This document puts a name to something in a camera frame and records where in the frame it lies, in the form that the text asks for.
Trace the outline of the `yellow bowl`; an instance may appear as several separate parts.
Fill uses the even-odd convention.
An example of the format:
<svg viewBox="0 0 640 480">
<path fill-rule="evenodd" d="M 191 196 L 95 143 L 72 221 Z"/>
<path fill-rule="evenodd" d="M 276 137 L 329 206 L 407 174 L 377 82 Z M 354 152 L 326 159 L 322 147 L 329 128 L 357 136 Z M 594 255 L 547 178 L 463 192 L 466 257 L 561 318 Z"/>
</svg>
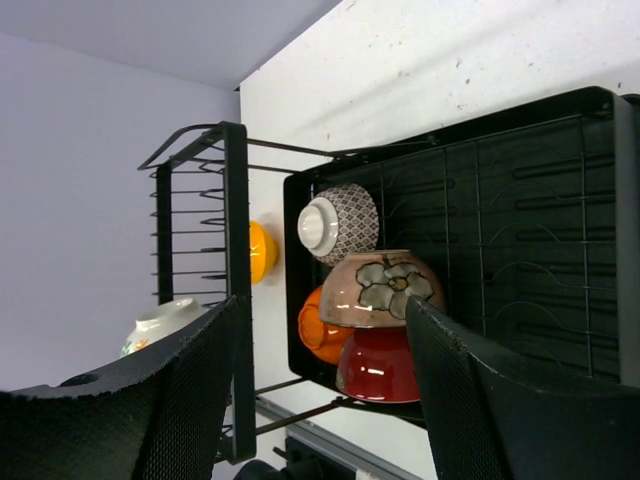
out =
<svg viewBox="0 0 640 480">
<path fill-rule="evenodd" d="M 251 283 L 257 285 L 274 268 L 279 247 L 271 234 L 258 222 L 249 224 Z"/>
</svg>

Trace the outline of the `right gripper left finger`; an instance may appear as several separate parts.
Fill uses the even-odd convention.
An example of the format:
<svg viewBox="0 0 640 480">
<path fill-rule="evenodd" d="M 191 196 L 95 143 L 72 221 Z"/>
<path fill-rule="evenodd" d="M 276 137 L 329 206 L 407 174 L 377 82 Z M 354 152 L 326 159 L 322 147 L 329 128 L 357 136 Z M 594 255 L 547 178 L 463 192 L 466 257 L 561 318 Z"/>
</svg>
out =
<svg viewBox="0 0 640 480">
<path fill-rule="evenodd" d="M 58 386 L 2 392 L 2 478 L 211 478 L 238 349 L 232 296 Z"/>
</svg>

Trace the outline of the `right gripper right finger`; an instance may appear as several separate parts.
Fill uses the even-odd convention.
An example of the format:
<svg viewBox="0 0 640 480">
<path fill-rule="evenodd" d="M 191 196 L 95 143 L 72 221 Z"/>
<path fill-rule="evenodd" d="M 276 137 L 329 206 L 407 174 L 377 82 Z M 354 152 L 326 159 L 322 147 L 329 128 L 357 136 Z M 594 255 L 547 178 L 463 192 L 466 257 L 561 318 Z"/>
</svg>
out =
<svg viewBox="0 0 640 480">
<path fill-rule="evenodd" d="M 514 352 L 418 297 L 406 326 L 438 478 L 638 478 L 637 388 Z"/>
</svg>

